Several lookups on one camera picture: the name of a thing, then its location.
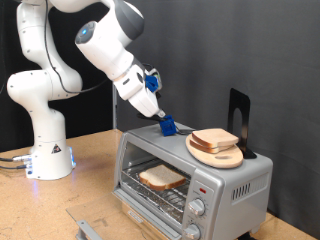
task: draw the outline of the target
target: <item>control knob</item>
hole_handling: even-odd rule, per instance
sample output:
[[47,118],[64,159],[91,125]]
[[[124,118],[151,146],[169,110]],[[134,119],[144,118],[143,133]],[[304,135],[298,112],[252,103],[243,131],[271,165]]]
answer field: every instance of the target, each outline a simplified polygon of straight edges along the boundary
[[200,199],[189,202],[188,208],[197,216],[201,216],[202,214],[204,214],[205,210],[204,203]]
[[200,239],[200,230],[195,224],[191,224],[184,230],[184,235],[187,239],[198,240]]

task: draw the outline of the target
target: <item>logo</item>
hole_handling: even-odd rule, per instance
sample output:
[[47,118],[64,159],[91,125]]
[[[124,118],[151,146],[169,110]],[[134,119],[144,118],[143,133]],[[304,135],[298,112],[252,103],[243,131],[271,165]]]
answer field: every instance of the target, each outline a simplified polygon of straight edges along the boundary
[[61,149],[59,148],[58,144],[56,144],[56,145],[54,145],[54,148],[53,148],[51,154],[58,153],[58,152],[61,152]]

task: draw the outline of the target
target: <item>blue object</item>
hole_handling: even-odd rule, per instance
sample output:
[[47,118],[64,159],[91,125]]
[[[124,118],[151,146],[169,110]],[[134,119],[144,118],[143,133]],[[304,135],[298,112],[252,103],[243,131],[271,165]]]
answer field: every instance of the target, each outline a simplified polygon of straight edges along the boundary
[[146,87],[149,88],[149,90],[151,92],[155,92],[158,87],[159,87],[159,84],[158,84],[158,79],[154,76],[146,76]]
[[176,125],[171,115],[165,116],[166,121],[159,122],[163,136],[170,136],[177,132]]

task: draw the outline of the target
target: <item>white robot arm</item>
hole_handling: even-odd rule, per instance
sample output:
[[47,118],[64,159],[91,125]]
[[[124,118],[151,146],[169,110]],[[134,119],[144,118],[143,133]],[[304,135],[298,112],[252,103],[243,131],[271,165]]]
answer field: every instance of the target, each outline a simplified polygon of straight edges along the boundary
[[113,81],[123,100],[129,100],[146,117],[155,114],[164,117],[165,113],[158,107],[156,91],[146,86],[145,79],[151,73],[125,49],[143,32],[143,16],[123,0],[102,2],[110,8],[109,13],[98,23],[85,24],[76,36],[76,45]]
[[[32,119],[34,146],[25,157],[28,178],[53,180],[65,177],[74,167],[70,148],[66,144],[64,116],[48,106],[48,101],[70,98],[77,94],[64,91],[57,71],[66,89],[77,92],[82,88],[80,75],[60,58],[52,38],[50,25],[46,23],[44,0],[24,1],[17,9],[17,25],[24,56],[37,63],[42,70],[13,74],[7,83],[10,97],[22,105]],[[47,50],[51,58],[52,69]]]
[[[30,114],[34,129],[34,146],[28,155],[28,178],[45,180],[68,175],[73,157],[66,145],[64,117],[48,107],[48,101],[75,96],[82,88],[80,75],[67,66],[57,53],[46,23],[55,6],[63,12],[77,12],[98,0],[22,0],[17,9],[17,23],[23,54],[42,70],[12,75],[7,84],[10,97]],[[76,36],[82,53],[114,82],[119,95],[143,115],[164,117],[156,92],[161,89],[158,72],[148,72],[125,50],[143,31],[141,13],[123,0],[101,0],[110,8],[100,22],[86,24]],[[147,78],[156,79],[150,88]]]

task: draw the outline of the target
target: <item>wooden plate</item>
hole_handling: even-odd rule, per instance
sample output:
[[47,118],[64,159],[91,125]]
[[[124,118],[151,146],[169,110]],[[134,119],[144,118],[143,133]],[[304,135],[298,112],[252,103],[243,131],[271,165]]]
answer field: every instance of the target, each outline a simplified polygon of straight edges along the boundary
[[216,168],[234,168],[240,166],[243,162],[242,152],[236,145],[219,153],[206,153],[192,147],[190,145],[190,139],[192,139],[191,134],[186,138],[186,145],[189,152],[200,162],[209,166]]

